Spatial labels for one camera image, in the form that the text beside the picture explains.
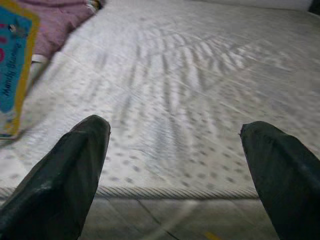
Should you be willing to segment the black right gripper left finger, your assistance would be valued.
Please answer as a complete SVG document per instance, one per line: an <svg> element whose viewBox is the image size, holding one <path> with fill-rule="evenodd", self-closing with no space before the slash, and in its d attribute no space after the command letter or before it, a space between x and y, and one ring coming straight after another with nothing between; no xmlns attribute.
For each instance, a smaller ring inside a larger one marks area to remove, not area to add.
<svg viewBox="0 0 320 240"><path fill-rule="evenodd" d="M78 239L98 188L110 134L110 124L98 115L64 134L1 206L1 239Z"/></svg>

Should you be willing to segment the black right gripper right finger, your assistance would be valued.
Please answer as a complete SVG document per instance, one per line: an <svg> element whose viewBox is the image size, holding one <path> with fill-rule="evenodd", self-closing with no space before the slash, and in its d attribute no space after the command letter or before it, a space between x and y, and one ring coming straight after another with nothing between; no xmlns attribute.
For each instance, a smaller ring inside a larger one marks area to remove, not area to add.
<svg viewBox="0 0 320 240"><path fill-rule="evenodd" d="M320 161L296 137L264 121L244 124L248 168L281 240L320 238Z"/></svg>

